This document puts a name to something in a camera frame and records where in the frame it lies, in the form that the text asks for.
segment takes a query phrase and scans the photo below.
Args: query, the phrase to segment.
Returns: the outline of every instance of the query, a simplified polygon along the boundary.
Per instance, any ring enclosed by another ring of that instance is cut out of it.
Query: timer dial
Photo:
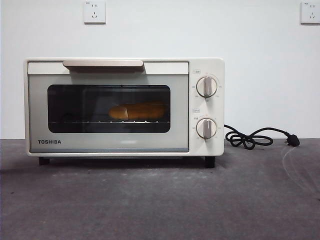
[[[196,132],[203,139],[212,138],[217,131],[216,123],[210,118],[203,118],[196,125]]]
[[[202,77],[196,84],[196,90],[202,97],[209,98],[216,93],[217,82],[212,76]]]

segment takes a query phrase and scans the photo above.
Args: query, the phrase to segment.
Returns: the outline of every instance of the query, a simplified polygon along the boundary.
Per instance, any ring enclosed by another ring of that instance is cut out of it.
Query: oven foot
[[[204,157],[204,166],[207,169],[213,169],[215,167],[215,161],[216,161],[215,156],[205,156]]]
[[[39,157],[39,165],[47,165],[50,163],[50,158]]]

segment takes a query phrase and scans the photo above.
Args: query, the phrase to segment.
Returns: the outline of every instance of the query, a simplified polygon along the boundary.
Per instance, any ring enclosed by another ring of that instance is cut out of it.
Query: bread
[[[109,110],[109,116],[120,120],[154,120],[165,114],[165,105],[161,101],[150,101],[134,104],[121,104]]]

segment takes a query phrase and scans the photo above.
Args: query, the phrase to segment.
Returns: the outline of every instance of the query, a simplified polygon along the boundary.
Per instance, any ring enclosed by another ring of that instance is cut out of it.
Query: black cable
[[[235,128],[233,128],[232,126],[229,126],[229,125],[224,125],[224,127],[232,130],[225,135],[225,139],[228,142],[230,142],[233,147],[238,147],[241,144],[243,144],[243,147],[245,149],[252,150],[255,148],[256,145],[269,146],[269,145],[273,144],[274,140],[271,137],[264,136],[264,135],[256,135],[257,133],[260,133],[265,130],[271,130],[271,131],[283,133],[284,135],[287,136],[286,141],[287,141],[288,145],[291,145],[294,147],[300,145],[300,141],[296,135],[290,134],[286,131],[283,131],[283,130],[280,130],[277,128],[273,128],[273,127],[264,127],[264,128],[258,129],[257,131],[254,131],[250,135],[245,135],[242,132],[239,132],[238,130],[236,130]],[[260,142],[255,139],[265,139],[268,141],[267,142]]]

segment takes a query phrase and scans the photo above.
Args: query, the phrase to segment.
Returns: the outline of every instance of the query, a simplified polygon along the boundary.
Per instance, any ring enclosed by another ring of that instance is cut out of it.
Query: toaster oven
[[[57,157],[224,152],[220,58],[33,58],[25,61],[26,152]]]

